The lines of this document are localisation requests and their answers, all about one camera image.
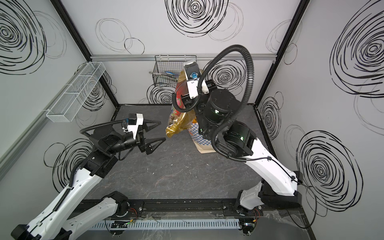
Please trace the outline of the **gold candy bag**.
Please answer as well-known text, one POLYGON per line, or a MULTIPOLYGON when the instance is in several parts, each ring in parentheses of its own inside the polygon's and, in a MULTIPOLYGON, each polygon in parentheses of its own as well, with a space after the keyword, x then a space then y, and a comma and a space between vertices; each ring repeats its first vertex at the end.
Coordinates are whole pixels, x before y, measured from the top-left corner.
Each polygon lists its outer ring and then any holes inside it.
MULTIPOLYGON (((188 86, 184 72, 180 73, 178 77, 175 93, 178 106, 180 108, 185 108, 182 102, 182 96, 188 93, 188 86)), ((181 113, 172 107, 172 111, 168 120, 168 126, 166 128, 166 136, 171 138, 175 134, 192 128, 193 124, 196 123, 197 119, 194 111, 181 113)))

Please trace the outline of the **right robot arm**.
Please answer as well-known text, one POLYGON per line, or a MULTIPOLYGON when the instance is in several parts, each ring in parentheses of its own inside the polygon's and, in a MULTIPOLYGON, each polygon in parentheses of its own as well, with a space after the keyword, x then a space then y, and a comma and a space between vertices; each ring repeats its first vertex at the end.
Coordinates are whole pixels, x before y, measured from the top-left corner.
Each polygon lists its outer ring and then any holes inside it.
POLYGON ((254 85, 254 62, 249 51, 241 45, 232 45, 220 52, 201 72, 197 62, 184 63, 188 92, 181 96, 183 107, 178 103, 177 94, 172 95, 174 108, 181 113, 194 111, 199 135, 209 140, 215 152, 221 156, 244 163, 254 170, 262 180, 249 190, 242 190, 237 207, 252 210, 266 205, 277 210, 288 210, 302 206, 302 174, 291 171, 281 164, 244 123, 237 121, 246 107, 254 85), (246 89, 242 100, 227 89, 219 89, 208 80, 208 73, 219 61, 232 52, 242 55, 246 65, 246 89))

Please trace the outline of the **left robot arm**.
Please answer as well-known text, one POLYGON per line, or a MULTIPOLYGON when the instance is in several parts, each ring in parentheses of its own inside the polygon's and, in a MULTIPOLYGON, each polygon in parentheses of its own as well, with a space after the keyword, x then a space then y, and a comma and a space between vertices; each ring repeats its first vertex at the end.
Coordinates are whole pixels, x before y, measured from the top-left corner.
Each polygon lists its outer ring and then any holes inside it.
POLYGON ((120 153, 138 148, 152 154, 166 138, 146 139, 144 134, 161 125, 146 120, 143 114, 130 114, 127 119, 110 121, 80 130, 93 144, 91 153, 77 162, 69 182, 58 196, 27 225, 18 225, 11 236, 15 240, 75 240, 98 222, 116 216, 124 218, 130 212, 138 217, 128 198, 118 191, 104 196, 98 204, 71 218, 70 215, 86 195, 124 160, 120 153))

